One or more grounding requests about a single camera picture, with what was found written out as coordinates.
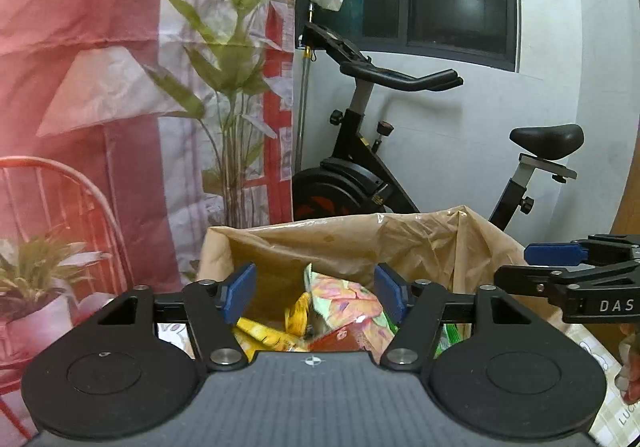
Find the person right hand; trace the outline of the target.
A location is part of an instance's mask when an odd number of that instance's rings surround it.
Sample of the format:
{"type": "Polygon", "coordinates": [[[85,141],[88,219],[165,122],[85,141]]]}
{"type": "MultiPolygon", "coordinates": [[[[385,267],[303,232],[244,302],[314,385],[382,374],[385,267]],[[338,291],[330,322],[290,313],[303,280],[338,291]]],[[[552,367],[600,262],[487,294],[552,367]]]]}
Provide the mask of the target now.
{"type": "Polygon", "coordinates": [[[627,405],[640,401],[639,334],[633,333],[620,342],[622,369],[615,377],[615,386],[627,405]]]}

